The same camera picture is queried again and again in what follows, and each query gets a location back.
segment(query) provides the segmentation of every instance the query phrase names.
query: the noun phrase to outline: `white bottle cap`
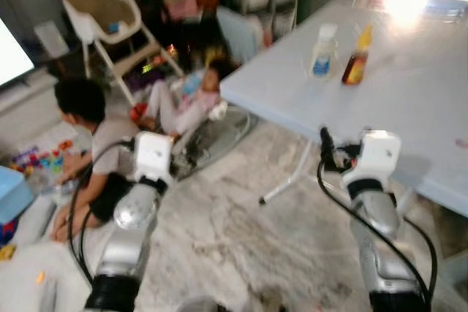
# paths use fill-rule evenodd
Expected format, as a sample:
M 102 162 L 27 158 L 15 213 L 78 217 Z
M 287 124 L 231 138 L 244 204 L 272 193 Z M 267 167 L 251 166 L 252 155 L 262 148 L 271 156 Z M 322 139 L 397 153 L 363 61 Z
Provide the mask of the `white bottle cap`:
M 319 41 L 327 42 L 335 37 L 338 26 L 334 23 L 324 23 L 319 30 Z

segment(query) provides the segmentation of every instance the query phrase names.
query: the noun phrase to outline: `black shorts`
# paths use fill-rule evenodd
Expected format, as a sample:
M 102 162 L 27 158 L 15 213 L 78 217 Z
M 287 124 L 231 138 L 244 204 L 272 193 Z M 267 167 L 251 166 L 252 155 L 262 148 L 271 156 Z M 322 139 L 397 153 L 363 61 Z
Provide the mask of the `black shorts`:
M 91 213 L 100 221 L 109 221 L 114 214 L 117 202 L 127 195 L 133 183 L 118 173 L 110 173 L 102 193 L 89 203 Z

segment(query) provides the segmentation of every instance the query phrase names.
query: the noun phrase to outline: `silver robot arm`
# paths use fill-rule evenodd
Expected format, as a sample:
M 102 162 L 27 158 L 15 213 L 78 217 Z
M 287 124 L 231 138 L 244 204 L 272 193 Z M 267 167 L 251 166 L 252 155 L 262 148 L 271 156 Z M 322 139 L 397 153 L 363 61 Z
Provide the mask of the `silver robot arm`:
M 149 241 L 169 175 L 169 137 L 142 132 L 136 138 L 139 179 L 114 210 L 116 228 L 102 253 L 85 311 L 132 312 L 149 257 Z
M 395 197 L 387 192 L 400 139 L 385 131 L 366 131 L 358 145 L 341 148 L 338 160 L 328 131 L 323 129 L 320 134 L 324 169 L 341 173 L 341 185 L 350 196 L 351 210 L 414 264 L 410 247 L 399 239 L 402 218 L 396 210 Z M 343 151 L 349 157 L 343 159 Z M 427 311 L 420 284 L 409 266 L 360 221 L 353 218 L 350 226 L 359 246 L 361 271 L 373 311 Z

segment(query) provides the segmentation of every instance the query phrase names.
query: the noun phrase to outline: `white pants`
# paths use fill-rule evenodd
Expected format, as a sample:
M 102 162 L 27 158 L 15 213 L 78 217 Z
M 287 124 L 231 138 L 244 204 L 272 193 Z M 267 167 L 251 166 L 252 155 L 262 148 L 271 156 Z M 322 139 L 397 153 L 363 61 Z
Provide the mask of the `white pants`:
M 153 85 L 144 117 L 157 119 L 165 133 L 183 134 L 192 127 L 198 126 L 205 118 L 205 113 L 198 102 L 193 102 L 189 109 L 182 113 L 177 111 L 174 98 L 163 80 Z

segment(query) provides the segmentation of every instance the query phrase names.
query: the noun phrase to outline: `gray shirt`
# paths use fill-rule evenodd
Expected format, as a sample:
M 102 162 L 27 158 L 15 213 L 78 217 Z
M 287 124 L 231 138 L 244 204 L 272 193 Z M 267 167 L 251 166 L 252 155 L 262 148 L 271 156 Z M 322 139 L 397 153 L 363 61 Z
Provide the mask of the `gray shirt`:
M 91 144 L 93 162 L 98 154 L 112 142 L 117 142 L 124 137 L 134 137 L 140 130 L 128 118 L 105 118 L 94 132 Z M 106 151 L 101 158 L 94 163 L 93 173 L 108 175 L 117 172 L 124 177 L 133 173 L 133 155 L 122 148 L 114 147 Z

